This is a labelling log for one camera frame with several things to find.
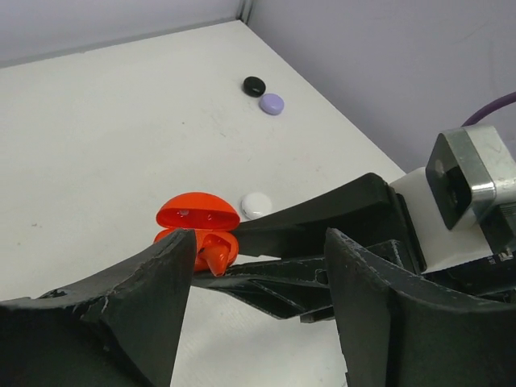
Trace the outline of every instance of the scratch on gripper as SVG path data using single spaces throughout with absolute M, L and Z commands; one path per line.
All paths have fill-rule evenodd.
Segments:
M 110 303 L 110 299 L 108 297 L 105 297 L 104 298 L 104 306 L 102 307 L 102 310 L 100 311 L 101 314 L 104 313 L 104 310 L 106 310 L 107 304 L 109 304 L 109 303 Z

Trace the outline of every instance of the gray wall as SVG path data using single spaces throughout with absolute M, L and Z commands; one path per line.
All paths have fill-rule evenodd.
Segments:
M 0 0 L 0 65 L 235 17 L 239 0 Z
M 250 26 L 405 170 L 516 90 L 515 0 L 256 0 Z M 516 155 L 516 106 L 485 122 Z

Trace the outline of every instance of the white plastic part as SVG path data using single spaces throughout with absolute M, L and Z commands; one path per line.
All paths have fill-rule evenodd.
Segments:
M 253 192 L 242 198 L 240 208 L 246 218 L 253 220 L 270 214 L 273 211 L 273 203 L 266 194 Z
M 479 225 L 466 230 L 450 231 L 446 228 L 424 168 L 408 173 L 391 186 L 405 198 L 427 263 L 425 273 L 451 268 L 493 254 Z

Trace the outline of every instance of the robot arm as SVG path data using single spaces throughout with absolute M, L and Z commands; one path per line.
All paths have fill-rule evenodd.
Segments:
M 0 385 L 168 386 L 191 283 L 276 318 L 334 318 L 350 387 L 514 386 L 515 192 L 496 131 L 475 126 L 444 132 L 399 181 L 364 175 L 232 232 L 241 254 L 279 260 L 193 275 L 194 232 L 174 231 L 0 302 Z

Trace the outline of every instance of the black plastic part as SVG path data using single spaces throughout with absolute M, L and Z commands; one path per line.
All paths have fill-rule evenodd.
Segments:
M 472 201 L 471 189 L 445 134 L 440 133 L 426 168 L 428 185 L 448 230 L 462 218 Z
M 485 296 L 516 289 L 516 258 L 500 254 L 425 276 L 462 293 Z
M 196 256 L 175 231 L 41 298 L 0 302 L 0 385 L 169 387 Z
M 516 251 L 516 203 L 496 206 L 481 222 L 493 254 Z
M 242 89 L 250 97 L 260 97 L 265 93 L 265 82 L 258 77 L 247 77 L 243 80 Z
M 297 206 L 241 223 L 232 233 L 240 254 L 284 259 L 322 256 L 328 227 L 363 246 L 397 240 L 402 267 L 417 274 L 426 269 L 403 197 L 374 173 Z
M 395 264 L 406 258 L 394 240 L 369 249 Z M 316 323 L 335 317 L 322 256 L 237 264 L 223 277 L 196 273 L 192 285 L 228 294 L 275 318 L 298 316 L 302 323 Z
M 349 387 L 516 385 L 516 305 L 426 281 L 337 230 L 325 246 Z

